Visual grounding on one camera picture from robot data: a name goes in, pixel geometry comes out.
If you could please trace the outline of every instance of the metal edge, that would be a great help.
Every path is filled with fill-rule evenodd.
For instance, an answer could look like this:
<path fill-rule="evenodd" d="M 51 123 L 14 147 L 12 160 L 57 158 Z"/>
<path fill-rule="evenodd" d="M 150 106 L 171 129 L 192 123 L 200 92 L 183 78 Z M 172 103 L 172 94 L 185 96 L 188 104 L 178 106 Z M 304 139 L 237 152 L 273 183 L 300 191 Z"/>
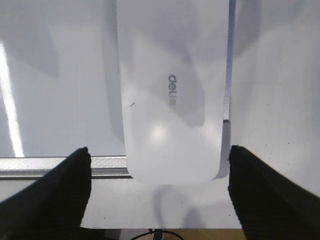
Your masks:
<path fill-rule="evenodd" d="M 36 180 L 61 163 L 65 157 L 0 158 L 0 180 Z M 91 157 L 93 179 L 131 178 L 126 156 Z"/>

